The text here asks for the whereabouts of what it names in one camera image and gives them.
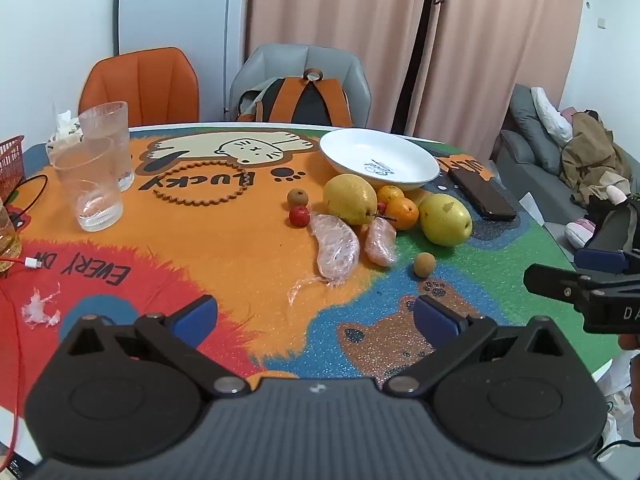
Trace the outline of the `right hand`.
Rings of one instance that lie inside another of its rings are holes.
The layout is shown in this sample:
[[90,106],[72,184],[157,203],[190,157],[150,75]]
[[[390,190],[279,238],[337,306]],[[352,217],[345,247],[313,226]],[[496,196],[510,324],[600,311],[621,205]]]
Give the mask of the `right hand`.
[[638,334],[618,336],[618,345],[624,351],[639,351],[640,337]]

